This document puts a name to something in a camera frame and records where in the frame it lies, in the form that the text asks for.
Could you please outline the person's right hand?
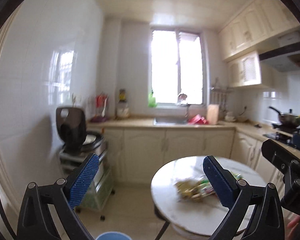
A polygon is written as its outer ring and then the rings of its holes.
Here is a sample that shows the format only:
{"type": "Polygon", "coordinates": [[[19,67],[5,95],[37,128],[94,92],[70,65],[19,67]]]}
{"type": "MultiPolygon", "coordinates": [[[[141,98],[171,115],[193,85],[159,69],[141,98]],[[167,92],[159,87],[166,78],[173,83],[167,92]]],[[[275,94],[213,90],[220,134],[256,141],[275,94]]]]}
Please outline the person's right hand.
{"type": "Polygon", "coordinates": [[[287,228],[290,230],[289,234],[287,236],[288,240],[294,239],[294,232],[296,230],[296,227],[300,223],[300,216],[295,216],[289,223],[287,228]]]}

